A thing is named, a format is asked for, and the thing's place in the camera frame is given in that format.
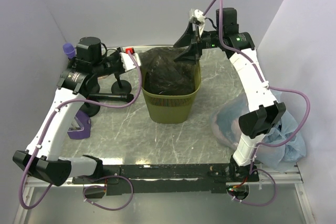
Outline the grey translucent trash bag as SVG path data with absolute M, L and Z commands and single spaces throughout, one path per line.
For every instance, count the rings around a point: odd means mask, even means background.
M 143 87 L 152 94 L 188 95 L 196 90 L 195 66 L 175 62 L 184 48 L 156 47 L 139 54 Z

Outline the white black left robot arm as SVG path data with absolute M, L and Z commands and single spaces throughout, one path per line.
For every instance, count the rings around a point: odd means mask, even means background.
M 61 146 L 82 106 L 101 107 L 100 103 L 89 99 L 98 88 L 98 78 L 139 67 L 139 57 L 132 49 L 123 52 L 118 48 L 108 55 L 106 46 L 97 37 L 81 38 L 77 46 L 66 43 L 63 50 L 69 64 L 57 83 L 48 114 L 26 149 L 13 155 L 13 162 L 23 170 L 22 184 L 28 176 L 55 186 L 78 176 L 85 176 L 92 183 L 101 181 L 104 175 L 102 160 L 89 155 L 61 157 Z

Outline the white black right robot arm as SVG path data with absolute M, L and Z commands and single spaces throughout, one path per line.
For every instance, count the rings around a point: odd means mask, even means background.
M 257 51 L 251 35 L 239 32 L 237 10 L 231 7 L 217 9 L 216 30 L 205 31 L 205 21 L 202 11 L 190 11 L 186 31 L 173 45 L 186 49 L 175 58 L 175 62 L 195 65 L 204 49 L 220 48 L 234 66 L 243 85 L 249 111 L 238 119 L 241 137 L 230 158 L 229 175 L 235 181 L 247 180 L 253 172 L 257 144 L 280 121 L 286 106 L 278 102 L 269 90 L 257 62 Z

